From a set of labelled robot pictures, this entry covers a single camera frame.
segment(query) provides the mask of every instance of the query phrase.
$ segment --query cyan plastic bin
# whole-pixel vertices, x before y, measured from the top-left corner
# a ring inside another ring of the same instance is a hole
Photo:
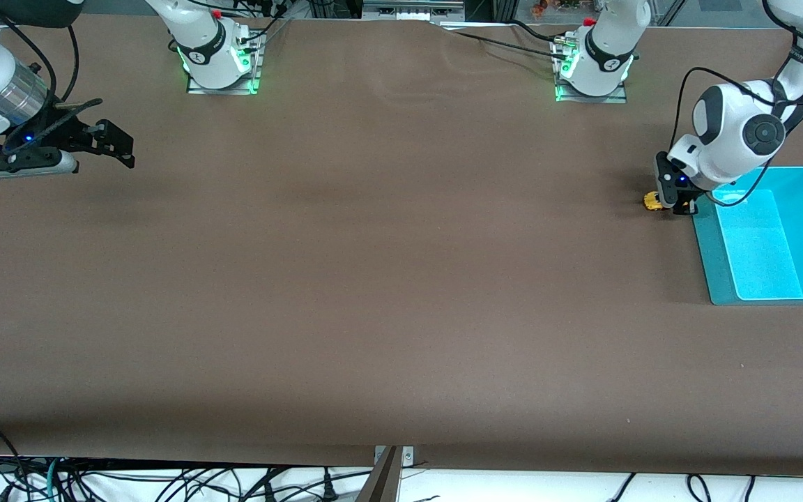
[[[714,196],[735,202],[760,173],[755,169]],[[701,197],[694,225],[713,304],[803,304],[803,167],[771,167],[738,206]]]

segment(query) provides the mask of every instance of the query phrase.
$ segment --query metal frame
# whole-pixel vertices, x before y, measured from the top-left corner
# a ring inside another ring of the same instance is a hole
[[[494,4],[494,22],[509,22],[510,20],[516,17],[517,9],[519,9],[519,2],[521,0],[491,0]],[[661,10],[665,10],[665,0],[650,0],[653,9],[656,13],[660,12]],[[665,13],[661,16],[656,15],[654,20],[654,24],[656,26],[671,26],[671,23],[678,16],[678,13],[683,7],[683,4],[686,3],[686,0],[675,0],[671,4],[671,7],[665,10]]]
[[[402,482],[404,455],[404,447],[392,446],[383,449],[380,460],[367,476],[355,502],[396,502],[399,496],[399,483]]]

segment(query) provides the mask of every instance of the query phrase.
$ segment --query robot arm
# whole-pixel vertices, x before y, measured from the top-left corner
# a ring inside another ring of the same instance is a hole
[[[26,9],[31,3],[3,0],[0,3],[10,8],[8,13],[0,9],[0,20],[6,24],[14,15],[16,19],[35,19],[44,25],[69,25],[81,9],[76,0],[50,0],[35,4],[51,7],[59,3],[66,9],[63,12],[70,14],[65,17],[61,12],[53,16],[36,10],[34,18],[34,12]],[[35,71],[0,45],[0,136],[7,134],[0,144],[0,178],[76,172],[73,152],[107,155],[133,167],[131,136],[109,121],[89,126],[77,118],[80,111],[99,102],[93,100],[81,106],[63,104]]]
[[[651,19],[649,0],[608,0],[596,25],[566,34],[574,50],[561,79],[585,96],[611,94],[627,77],[634,48]]]
[[[705,90],[692,114],[696,134],[656,156],[657,202],[676,214],[694,214],[698,197],[766,165],[803,120],[803,0],[761,2],[793,33],[789,57],[771,79]]]
[[[247,26],[222,19],[187,0],[147,0],[178,43],[185,70],[197,85],[222,89],[250,74]],[[76,20],[83,0],[0,0],[0,24],[63,28]],[[77,151],[108,155],[131,168],[133,141],[109,121],[89,126],[82,107],[63,104],[34,71],[0,45],[0,178],[76,172]]]
[[[146,0],[166,23],[178,44],[185,70],[207,89],[223,89],[250,73],[248,26],[213,16],[209,7],[188,0]]]

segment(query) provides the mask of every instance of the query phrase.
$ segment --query wire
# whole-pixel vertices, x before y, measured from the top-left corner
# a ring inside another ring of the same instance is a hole
[[[283,24],[281,24],[281,25],[280,25],[280,26],[279,26],[279,27],[276,29],[276,31],[275,31],[274,33],[272,33],[272,34],[271,34],[271,37],[269,37],[269,38],[268,38],[268,40],[266,40],[266,41],[265,41],[265,42],[264,42],[262,45],[260,45],[260,46],[259,46],[259,48],[265,47],[265,45],[268,45],[268,43],[269,43],[269,42],[271,42],[272,40],[274,40],[274,39],[275,39],[275,37],[277,37],[278,33],[280,33],[280,32],[281,32],[281,29],[284,29],[284,28],[286,28],[286,26],[287,26],[288,24],[290,24],[290,21],[291,21],[290,19],[287,19],[287,20],[285,20],[285,21],[284,21],[284,23],[283,23]]]
[[[522,45],[507,44],[507,42],[501,42],[499,40],[493,40],[491,38],[479,37],[478,35],[470,35],[469,33],[462,33],[460,31],[455,31],[455,33],[457,33],[461,37],[474,38],[474,39],[477,39],[477,40],[481,40],[482,42],[488,42],[489,44],[503,45],[503,47],[509,47],[511,49],[517,49],[519,51],[524,51],[526,53],[546,55],[547,57],[551,57],[553,59],[565,59],[565,57],[562,54],[552,54],[552,53],[548,53],[548,52],[545,52],[545,51],[539,51],[537,49],[530,49],[528,47],[522,47]]]
[[[252,494],[255,493],[256,490],[261,489],[263,486],[265,486],[265,483],[270,482],[277,476],[280,476],[280,474],[286,473],[286,471],[289,470],[290,470],[289,467],[276,467],[274,469],[269,469],[267,473],[265,473],[265,476],[262,476],[261,479],[258,480],[258,482],[252,484],[252,488],[250,488],[246,493],[244,493],[241,498],[237,499],[237,502],[246,502],[246,500],[251,498]]]
[[[622,483],[621,488],[618,489],[618,493],[615,494],[615,496],[613,496],[613,498],[611,500],[609,500],[609,502],[621,502],[622,496],[625,495],[625,490],[627,489],[627,486],[629,484],[631,484],[631,482],[633,482],[633,480],[634,480],[634,478],[636,476],[637,476],[637,473],[628,474],[627,479],[625,480],[624,483]]]
[[[98,471],[87,471],[83,476],[101,476],[112,480],[122,480],[122,482],[172,482],[175,478],[156,477],[156,476],[121,476],[121,474],[98,473]]]
[[[518,19],[511,19],[510,20],[510,24],[513,24],[513,25],[519,26],[519,28],[525,29],[525,31],[527,31],[528,34],[531,35],[532,37],[535,37],[535,38],[537,38],[539,40],[543,40],[545,42],[552,42],[554,38],[557,38],[557,37],[560,37],[561,35],[565,35],[566,34],[566,32],[562,32],[562,33],[560,33],[560,35],[552,35],[552,36],[542,35],[541,33],[538,33],[537,31],[533,31],[531,26],[527,25],[525,22],[522,22],[521,20],[518,20]]]
[[[780,28],[785,29],[787,32],[790,32],[793,37],[801,38],[803,40],[803,33],[798,31],[794,26],[787,25],[783,22],[783,20],[780,20],[780,18],[774,15],[772,10],[770,10],[770,4],[767,2],[767,0],[763,0],[763,2],[761,2],[761,6],[764,7],[764,13],[767,14],[768,18],[770,18],[775,25],[780,26]]]
[[[29,471],[26,469],[26,464],[23,463],[22,460],[20,460],[20,455],[18,455],[18,453],[17,453],[17,448],[14,448],[14,445],[12,444],[12,442],[9,441],[8,436],[4,435],[4,433],[2,431],[0,431],[0,439],[2,439],[2,442],[4,442],[4,444],[6,444],[6,447],[8,448],[10,453],[12,454],[12,457],[14,457],[14,461],[16,461],[16,463],[18,465],[18,469],[20,470],[20,473],[23,474],[23,479],[25,479],[26,483],[29,484],[29,481],[28,481],[28,479],[29,479]],[[27,500],[31,500],[31,496],[29,496],[29,494],[26,494],[26,499]]]
[[[745,489],[745,496],[743,496],[742,502],[749,502],[751,498],[751,491],[755,488],[755,478],[756,476],[749,476],[749,486]],[[698,494],[695,490],[692,489],[692,480],[698,480],[698,482],[702,486],[702,492],[705,492],[705,500],[702,500],[698,497]],[[705,484],[705,480],[702,479],[702,476],[698,474],[689,474],[686,477],[686,488],[689,490],[689,495],[692,495],[692,498],[696,500],[696,502],[711,502],[711,492],[708,491],[708,485]]]
[[[61,96],[61,101],[67,101],[70,93],[73,92],[73,86],[76,85],[76,79],[79,77],[79,43],[76,41],[76,31],[73,31],[73,25],[67,26],[67,32],[70,33],[70,44],[73,45],[73,74],[70,76],[70,83],[67,84],[67,90]]]
[[[739,204],[745,202],[746,199],[748,199],[751,196],[751,194],[755,191],[755,188],[757,188],[758,185],[761,184],[761,180],[762,178],[764,178],[764,175],[767,174],[767,170],[770,169],[770,163],[773,159],[774,158],[770,157],[770,159],[767,160],[767,162],[764,164],[764,169],[761,169],[761,174],[758,175],[758,180],[755,180],[755,182],[751,185],[751,188],[749,188],[749,191],[746,191],[745,195],[742,196],[742,198],[740,198],[736,202],[730,202],[730,203],[721,202],[720,200],[717,200],[717,198],[710,191],[705,192],[705,196],[708,197],[708,200],[717,204],[717,206],[720,207],[739,206]]]
[[[46,137],[46,136],[48,136],[48,134],[51,134],[58,127],[63,126],[65,123],[67,123],[68,121],[70,121],[71,119],[76,117],[77,115],[81,114],[81,112],[85,112],[87,109],[92,108],[92,106],[101,105],[102,102],[104,102],[104,101],[105,100],[103,100],[101,98],[94,98],[94,99],[89,99],[89,101],[83,102],[82,105],[79,105],[76,108],[73,108],[72,110],[67,112],[67,114],[65,114],[63,117],[61,117],[57,121],[55,121],[52,125],[46,127],[44,130],[42,130],[41,132],[36,134],[36,136],[34,136],[33,139],[29,140],[28,142],[24,143],[23,145],[18,146],[16,149],[7,151],[6,155],[15,155],[16,153],[18,153],[18,152],[20,152],[20,151],[22,151],[24,149],[28,149],[30,146],[35,145],[36,143],[38,143],[39,140],[41,140],[43,137]],[[13,136],[13,134],[16,133],[16,132],[17,132],[17,130],[14,130],[12,132],[12,134],[9,134],[8,136],[9,137]]]
[[[181,492],[182,488],[187,487],[188,483],[191,483],[193,480],[197,479],[198,477],[203,476],[205,473],[208,473],[208,471],[210,471],[210,469],[201,469],[197,474],[195,474],[194,476],[191,476],[190,478],[188,478],[187,476],[188,476],[188,474],[191,474],[191,469],[188,469],[187,471],[182,471],[182,474],[179,474],[179,476],[176,477],[176,479],[173,480],[173,482],[171,482],[168,485],[166,485],[166,488],[164,488],[162,490],[162,492],[160,492],[160,495],[158,495],[157,498],[153,500],[153,502],[160,502],[160,499],[162,498],[162,496],[165,495],[166,492],[169,491],[169,488],[173,484],[175,484],[179,480],[184,480],[185,483],[182,484],[182,486],[179,486],[178,489],[175,489],[174,492],[172,492],[168,496],[168,498],[166,498],[166,500],[163,501],[163,502],[169,502],[169,500],[172,500],[173,496],[178,495],[178,493]]]
[[[340,474],[340,476],[333,476],[331,478],[331,480],[334,480],[334,482],[335,482],[336,480],[345,480],[345,479],[354,478],[354,477],[357,477],[357,476],[367,476],[367,474],[370,474],[370,471],[360,471],[359,473]],[[305,486],[303,488],[297,489],[296,492],[290,493],[290,495],[285,496],[283,499],[280,500],[280,502],[287,502],[287,500],[292,499],[294,496],[299,495],[299,493],[308,492],[310,489],[318,488],[319,486],[322,486],[322,484],[324,484],[324,483],[326,483],[326,480],[322,480],[321,482],[312,483],[312,484],[309,484],[308,486]]]
[[[213,474],[209,478],[207,478],[204,482],[198,482],[197,486],[194,489],[191,489],[190,492],[185,493],[185,500],[188,500],[194,496],[197,492],[200,492],[201,489],[210,488],[209,483],[213,482],[217,477],[222,476],[222,474],[230,473],[230,471],[234,471],[233,469],[223,469],[218,471],[217,473]]]
[[[268,30],[271,28],[271,26],[274,25],[277,22],[277,20],[279,20],[279,19],[281,19],[280,15],[274,16],[273,18],[271,18],[271,21],[265,26],[265,28],[262,29],[262,31],[258,32],[257,34],[253,35],[252,37],[241,38],[240,39],[240,43],[241,44],[245,44],[245,43],[249,42],[250,40],[255,40],[256,38],[259,38],[262,35],[265,35],[268,32]]]
[[[702,489],[705,492],[705,500],[700,499],[692,489],[692,480],[698,480],[698,482],[702,485]],[[686,488],[689,490],[689,495],[692,495],[692,498],[694,498],[696,502],[711,502],[711,493],[708,492],[708,485],[705,484],[705,480],[702,479],[702,476],[699,476],[698,474],[689,474],[686,477]]]
[[[761,96],[759,96],[754,91],[749,89],[748,86],[745,86],[743,83],[736,82],[736,80],[733,80],[722,73],[718,73],[717,71],[710,70],[702,66],[694,66],[693,68],[689,69],[689,71],[687,71],[685,75],[683,75],[683,80],[681,81],[681,89],[680,91],[678,91],[678,108],[675,111],[675,127],[673,127],[673,130],[671,131],[671,142],[668,144],[669,150],[672,149],[673,146],[675,146],[675,139],[678,138],[678,126],[680,124],[681,107],[683,104],[683,91],[685,91],[686,89],[686,83],[689,80],[689,76],[694,74],[696,71],[704,71],[704,73],[710,73],[711,75],[718,77],[718,79],[722,79],[724,82],[733,84],[742,92],[742,94],[745,94],[747,96],[752,96],[752,98],[755,98],[758,101],[763,102],[765,105],[774,107],[777,105],[803,105],[802,100],[795,100],[795,99],[784,99],[776,102],[768,101],[767,99],[761,98]]]
[[[753,489],[755,489],[755,476],[749,476],[749,486],[745,489],[745,498],[742,499],[742,502],[749,502]]]

